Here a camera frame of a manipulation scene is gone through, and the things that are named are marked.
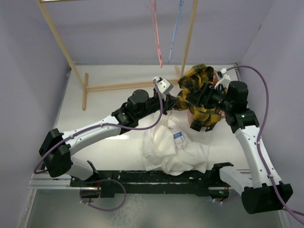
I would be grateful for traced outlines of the yellow plaid flannel shirt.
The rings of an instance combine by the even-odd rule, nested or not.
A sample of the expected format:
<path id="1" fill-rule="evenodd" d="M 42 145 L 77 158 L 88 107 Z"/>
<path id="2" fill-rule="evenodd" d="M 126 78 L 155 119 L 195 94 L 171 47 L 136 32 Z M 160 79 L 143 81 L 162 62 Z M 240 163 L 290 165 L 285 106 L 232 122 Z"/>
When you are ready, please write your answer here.
<path id="1" fill-rule="evenodd" d="M 195 131 L 211 131 L 222 119 L 220 110 L 204 106 L 201 102 L 202 89 L 213 85 L 214 68 L 205 64 L 198 64 L 190 68 L 179 80 L 180 92 L 177 102 L 172 109 L 176 111 L 188 110 L 193 114 L 190 128 Z"/>

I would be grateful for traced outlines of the white collared shirt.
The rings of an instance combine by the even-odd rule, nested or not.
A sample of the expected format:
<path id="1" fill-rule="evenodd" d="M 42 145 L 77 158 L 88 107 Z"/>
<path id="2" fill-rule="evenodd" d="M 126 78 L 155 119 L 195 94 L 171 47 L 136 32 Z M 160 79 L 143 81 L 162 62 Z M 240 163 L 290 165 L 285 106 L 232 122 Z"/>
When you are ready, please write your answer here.
<path id="1" fill-rule="evenodd" d="M 145 131 L 142 162 L 146 171 L 156 169 L 178 176 L 186 171 L 207 170 L 209 146 L 190 139 L 182 123 L 173 116 L 163 116 Z"/>

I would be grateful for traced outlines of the light blue wire hanger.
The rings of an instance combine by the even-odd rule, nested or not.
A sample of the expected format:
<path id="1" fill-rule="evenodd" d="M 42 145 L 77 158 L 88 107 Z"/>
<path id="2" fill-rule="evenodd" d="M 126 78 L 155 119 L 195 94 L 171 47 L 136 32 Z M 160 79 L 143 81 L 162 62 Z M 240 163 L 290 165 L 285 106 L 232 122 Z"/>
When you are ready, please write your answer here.
<path id="1" fill-rule="evenodd" d="M 175 43 L 175 39 L 176 39 L 179 23 L 180 23 L 181 16 L 182 16 L 182 11 L 183 11 L 183 7 L 184 7 L 184 3 L 185 3 L 184 0 L 180 0 L 180 2 L 179 2 L 179 9 L 178 9 L 177 17 L 176 17 L 176 22 L 175 22 L 175 25 L 174 25 L 174 30 L 173 30 L 173 35 L 172 35 L 172 42 L 171 42 L 171 48 L 170 48 L 169 57 L 168 57 L 168 63 L 171 62 L 172 52 L 173 52 L 173 48 L 174 48 L 174 43 Z"/>

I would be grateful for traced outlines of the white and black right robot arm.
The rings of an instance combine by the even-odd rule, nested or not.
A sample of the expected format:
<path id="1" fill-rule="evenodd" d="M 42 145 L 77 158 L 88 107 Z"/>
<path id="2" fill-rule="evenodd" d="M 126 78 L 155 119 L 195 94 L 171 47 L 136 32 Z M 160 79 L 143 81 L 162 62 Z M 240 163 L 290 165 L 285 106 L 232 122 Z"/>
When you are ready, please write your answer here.
<path id="1" fill-rule="evenodd" d="M 217 108 L 226 115 L 226 122 L 239 141 L 247 160 L 251 178 L 237 171 L 231 164 L 215 164 L 211 174 L 217 186 L 231 186 L 240 196 L 249 214 L 281 210 L 293 194 L 290 184 L 284 184 L 273 167 L 260 138 L 259 122 L 247 107 L 248 88 L 240 81 L 232 81 L 226 93 L 211 84 L 186 97 L 193 106 Z"/>

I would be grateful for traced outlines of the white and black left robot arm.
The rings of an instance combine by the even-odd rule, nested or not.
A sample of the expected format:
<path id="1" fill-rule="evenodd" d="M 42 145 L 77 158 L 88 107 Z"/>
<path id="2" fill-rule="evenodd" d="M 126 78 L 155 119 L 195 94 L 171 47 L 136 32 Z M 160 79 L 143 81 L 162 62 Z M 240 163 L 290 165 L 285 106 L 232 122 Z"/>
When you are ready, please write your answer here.
<path id="1" fill-rule="evenodd" d="M 89 126 L 69 132 L 50 130 L 39 154 L 45 165 L 44 172 L 55 178 L 67 174 L 80 179 L 86 186 L 97 183 L 98 172 L 91 161 L 82 161 L 74 155 L 83 148 L 103 139 L 122 135 L 128 131 L 147 130 L 140 128 L 139 120 L 159 112 L 167 114 L 178 99 L 170 94 L 154 92 L 153 97 L 145 90 L 136 90 L 127 101 L 111 115 Z"/>

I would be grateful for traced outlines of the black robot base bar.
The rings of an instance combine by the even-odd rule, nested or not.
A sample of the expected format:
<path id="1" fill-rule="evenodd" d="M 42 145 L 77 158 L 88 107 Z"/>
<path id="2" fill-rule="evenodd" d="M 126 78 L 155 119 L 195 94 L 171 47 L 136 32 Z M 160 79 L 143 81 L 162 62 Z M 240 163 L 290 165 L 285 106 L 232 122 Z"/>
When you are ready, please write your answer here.
<path id="1" fill-rule="evenodd" d="M 219 177 L 219 169 L 232 167 L 230 162 L 216 163 L 205 173 L 191 170 L 172 176 L 154 171 L 98 171 L 86 181 L 72 177 L 71 187 L 97 187 L 93 197 L 113 198 L 115 194 L 189 194 L 199 197 L 227 198 L 228 184 Z"/>

